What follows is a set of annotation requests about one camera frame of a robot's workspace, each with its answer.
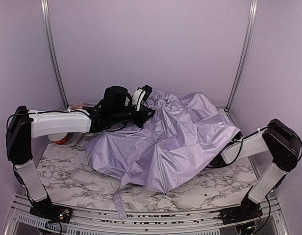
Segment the right aluminium frame post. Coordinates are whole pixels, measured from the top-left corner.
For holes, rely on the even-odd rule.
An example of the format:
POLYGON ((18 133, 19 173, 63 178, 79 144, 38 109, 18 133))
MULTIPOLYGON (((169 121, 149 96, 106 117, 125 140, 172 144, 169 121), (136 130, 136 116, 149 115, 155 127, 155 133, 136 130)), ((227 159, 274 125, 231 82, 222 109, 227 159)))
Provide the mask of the right aluminium frame post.
POLYGON ((250 50, 250 47, 252 44, 252 37, 253 37, 253 32, 254 32, 254 27, 255 27, 255 22, 256 22, 258 3, 259 3, 258 0, 250 1, 247 26, 246 26, 245 37, 244 37, 243 46, 242 46, 242 50, 241 50, 241 54, 240 54, 240 59, 238 62, 238 67, 237 67, 234 82, 233 82, 233 85, 231 88, 231 92, 230 92, 229 98, 226 103, 227 112, 230 112, 234 105, 234 101, 237 96, 239 86, 240 86, 240 83, 241 83, 241 80, 243 77, 245 63, 246 63, 247 56, 248 56, 248 53, 249 53, 249 50, 250 50))

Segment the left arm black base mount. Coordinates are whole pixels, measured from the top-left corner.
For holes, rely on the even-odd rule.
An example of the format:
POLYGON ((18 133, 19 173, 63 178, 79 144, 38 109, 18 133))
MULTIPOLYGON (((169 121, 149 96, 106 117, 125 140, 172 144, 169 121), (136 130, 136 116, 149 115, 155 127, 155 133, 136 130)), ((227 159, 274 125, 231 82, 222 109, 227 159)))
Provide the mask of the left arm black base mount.
POLYGON ((62 223, 69 223, 72 217, 72 212, 72 208, 52 205, 51 207, 45 208, 44 210, 39 210, 37 208, 31 207, 29 213, 31 215, 38 216, 44 219, 59 221, 62 223))

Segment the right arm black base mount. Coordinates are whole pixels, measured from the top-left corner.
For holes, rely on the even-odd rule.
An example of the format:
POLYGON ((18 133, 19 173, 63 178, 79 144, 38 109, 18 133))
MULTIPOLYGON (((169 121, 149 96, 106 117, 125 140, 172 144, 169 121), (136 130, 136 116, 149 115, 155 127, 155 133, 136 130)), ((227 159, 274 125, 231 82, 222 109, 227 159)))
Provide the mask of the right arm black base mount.
POLYGON ((242 205, 237 207, 231 207, 220 210, 218 218, 222 220, 223 224, 238 223, 254 218, 260 218, 263 215, 262 209, 257 206, 255 208, 243 207, 242 205))

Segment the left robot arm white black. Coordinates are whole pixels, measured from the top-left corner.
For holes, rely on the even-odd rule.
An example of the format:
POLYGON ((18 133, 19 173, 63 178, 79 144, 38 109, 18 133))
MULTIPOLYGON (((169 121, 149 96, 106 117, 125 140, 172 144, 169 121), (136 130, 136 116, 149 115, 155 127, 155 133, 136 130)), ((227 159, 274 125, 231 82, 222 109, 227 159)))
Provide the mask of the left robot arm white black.
POLYGON ((16 177, 32 198, 32 208, 41 213, 54 209, 33 163, 32 139, 53 136, 60 141, 68 133, 99 133, 118 124, 126 127, 131 122, 141 128, 154 115, 154 110, 143 104, 151 93, 152 87, 148 85, 134 94, 124 87, 111 86, 93 107, 34 111, 19 106, 6 122, 6 154, 16 177))

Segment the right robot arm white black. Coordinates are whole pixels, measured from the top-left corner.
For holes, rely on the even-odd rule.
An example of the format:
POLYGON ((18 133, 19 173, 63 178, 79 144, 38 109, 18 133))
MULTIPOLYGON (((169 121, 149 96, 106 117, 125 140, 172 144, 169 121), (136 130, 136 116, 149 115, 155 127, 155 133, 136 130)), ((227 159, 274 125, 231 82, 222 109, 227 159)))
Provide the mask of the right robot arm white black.
POLYGON ((297 166, 302 158, 299 135, 275 118, 256 132, 227 144, 208 165, 209 168, 223 168, 264 152, 270 153, 272 163, 241 201, 244 210, 259 205, 297 166))

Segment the left aluminium frame post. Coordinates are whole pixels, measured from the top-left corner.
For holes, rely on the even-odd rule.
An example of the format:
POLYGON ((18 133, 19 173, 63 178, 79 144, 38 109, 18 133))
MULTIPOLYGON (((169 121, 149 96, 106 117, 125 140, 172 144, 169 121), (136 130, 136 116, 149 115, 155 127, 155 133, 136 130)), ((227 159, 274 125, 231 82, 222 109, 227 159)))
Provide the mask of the left aluminium frame post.
POLYGON ((54 45, 53 33, 52 33, 52 26, 50 20, 50 11, 49 11, 49 1, 48 0, 41 0, 41 8, 42 8, 42 16, 44 20, 45 30, 46 30, 46 37, 48 42, 48 48, 50 52, 50 58, 52 63, 53 72, 55 75, 55 80, 57 83, 57 87, 59 90, 60 98, 64 108, 68 108, 69 103, 65 93, 64 84, 59 68, 59 63, 56 56, 56 50, 54 45))

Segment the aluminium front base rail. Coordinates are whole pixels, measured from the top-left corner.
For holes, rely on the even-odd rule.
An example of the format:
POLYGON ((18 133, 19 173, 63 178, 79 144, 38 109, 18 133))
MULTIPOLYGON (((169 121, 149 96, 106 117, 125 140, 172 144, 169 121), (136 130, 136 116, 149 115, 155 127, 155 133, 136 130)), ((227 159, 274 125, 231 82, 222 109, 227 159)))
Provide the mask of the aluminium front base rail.
POLYGON ((229 207, 195 211, 128 212, 72 207, 70 220, 55 222, 30 214, 31 204, 16 195, 3 229, 5 235, 287 235, 276 198, 261 203, 251 219, 228 219, 229 207))

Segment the lavender folding umbrella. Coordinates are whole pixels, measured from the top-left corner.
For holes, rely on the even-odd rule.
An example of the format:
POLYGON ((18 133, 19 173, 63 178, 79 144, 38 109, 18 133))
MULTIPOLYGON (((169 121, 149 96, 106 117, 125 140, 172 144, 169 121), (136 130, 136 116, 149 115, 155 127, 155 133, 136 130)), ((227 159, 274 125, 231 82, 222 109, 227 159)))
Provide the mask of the lavender folding umbrella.
POLYGON ((85 146, 92 168, 119 179, 119 188, 167 193, 200 173, 239 133, 203 93, 154 90, 147 106, 155 113, 143 127, 103 131, 85 146))

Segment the red patterned small bowl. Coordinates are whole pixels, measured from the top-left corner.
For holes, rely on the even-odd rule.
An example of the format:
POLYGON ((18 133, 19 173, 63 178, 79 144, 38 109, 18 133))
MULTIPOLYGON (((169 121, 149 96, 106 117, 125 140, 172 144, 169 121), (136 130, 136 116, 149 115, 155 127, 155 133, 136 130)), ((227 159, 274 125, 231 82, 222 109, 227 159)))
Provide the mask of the red patterned small bowl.
POLYGON ((77 109, 83 109, 83 108, 87 108, 88 107, 88 103, 86 102, 77 102, 75 104, 72 104, 68 107, 68 110, 77 110, 77 109))

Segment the aluminium frame post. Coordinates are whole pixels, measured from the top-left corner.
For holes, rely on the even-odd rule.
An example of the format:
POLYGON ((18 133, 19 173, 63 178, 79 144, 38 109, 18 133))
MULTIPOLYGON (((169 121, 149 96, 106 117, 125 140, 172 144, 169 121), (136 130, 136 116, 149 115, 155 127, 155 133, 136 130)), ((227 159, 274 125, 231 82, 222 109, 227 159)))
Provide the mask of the aluminium frame post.
POLYGON ((57 83, 57 87, 59 90, 60 98, 64 108, 68 108, 69 103, 65 93, 64 84, 59 68, 59 63, 56 56, 56 50, 54 45, 53 33, 52 33, 52 26, 50 20, 50 11, 49 11, 49 1, 48 0, 41 0, 41 8, 42 8, 42 16, 44 20, 45 30, 46 30, 46 37, 48 42, 48 48, 50 52, 50 58, 52 63, 53 72, 55 75, 55 80, 57 83))
POLYGON ((234 105, 234 101, 237 96, 239 86, 240 86, 240 83, 241 83, 241 80, 243 77, 245 63, 246 63, 247 56, 248 56, 248 53, 249 53, 249 50, 250 50, 250 47, 252 44, 252 37, 253 37, 253 32, 254 32, 254 27, 255 27, 255 22, 256 22, 258 3, 259 3, 258 0, 250 1, 247 26, 246 26, 245 37, 244 37, 243 46, 242 46, 242 50, 241 50, 241 54, 240 54, 240 59, 238 62, 238 67, 237 67, 234 82, 233 82, 233 85, 231 88, 231 92, 230 92, 229 98, 226 103, 227 112, 230 112, 234 105))

